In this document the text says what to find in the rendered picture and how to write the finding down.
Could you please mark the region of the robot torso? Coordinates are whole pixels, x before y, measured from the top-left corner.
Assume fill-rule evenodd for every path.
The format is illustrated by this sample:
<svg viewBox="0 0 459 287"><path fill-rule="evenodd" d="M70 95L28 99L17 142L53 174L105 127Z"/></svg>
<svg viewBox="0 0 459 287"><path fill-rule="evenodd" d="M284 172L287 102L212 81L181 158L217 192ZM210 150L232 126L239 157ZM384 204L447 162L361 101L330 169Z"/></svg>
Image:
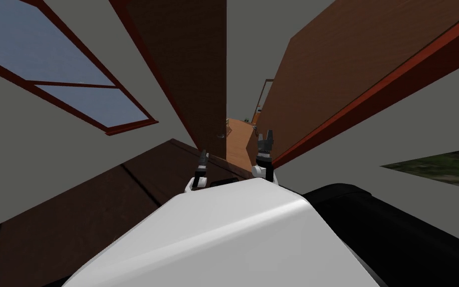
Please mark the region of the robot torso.
<svg viewBox="0 0 459 287"><path fill-rule="evenodd" d="M178 194L63 287L380 287L301 195L254 178Z"/></svg>

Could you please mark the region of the brown wooden door leaf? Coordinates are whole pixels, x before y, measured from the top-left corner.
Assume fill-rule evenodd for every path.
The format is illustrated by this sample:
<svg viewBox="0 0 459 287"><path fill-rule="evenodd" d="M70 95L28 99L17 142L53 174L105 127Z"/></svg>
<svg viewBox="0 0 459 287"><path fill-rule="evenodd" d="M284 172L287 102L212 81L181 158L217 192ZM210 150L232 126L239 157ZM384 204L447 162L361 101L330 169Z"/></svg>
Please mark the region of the brown wooden door leaf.
<svg viewBox="0 0 459 287"><path fill-rule="evenodd" d="M280 166L459 69L459 0L334 0L289 41L257 121Z"/></svg>
<svg viewBox="0 0 459 287"><path fill-rule="evenodd" d="M130 0L136 25L200 149L226 157L227 0Z"/></svg>

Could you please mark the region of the red framed window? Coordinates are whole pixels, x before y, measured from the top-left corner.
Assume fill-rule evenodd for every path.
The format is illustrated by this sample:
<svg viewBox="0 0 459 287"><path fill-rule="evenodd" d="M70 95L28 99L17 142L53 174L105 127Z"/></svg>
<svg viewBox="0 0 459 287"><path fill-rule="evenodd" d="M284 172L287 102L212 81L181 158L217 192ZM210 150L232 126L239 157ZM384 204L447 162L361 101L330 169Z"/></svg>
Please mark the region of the red framed window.
<svg viewBox="0 0 459 287"><path fill-rule="evenodd" d="M108 136L156 123L45 0L0 0L0 77Z"/></svg>

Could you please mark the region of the green picture on wall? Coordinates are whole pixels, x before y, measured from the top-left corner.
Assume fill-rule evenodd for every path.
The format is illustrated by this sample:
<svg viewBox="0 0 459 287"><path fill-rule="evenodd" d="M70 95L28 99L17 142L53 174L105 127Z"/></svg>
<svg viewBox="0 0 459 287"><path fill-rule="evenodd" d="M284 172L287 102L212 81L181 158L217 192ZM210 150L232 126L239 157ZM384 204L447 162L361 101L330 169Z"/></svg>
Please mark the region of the green picture on wall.
<svg viewBox="0 0 459 287"><path fill-rule="evenodd" d="M459 186L459 151L387 164L383 167Z"/></svg>

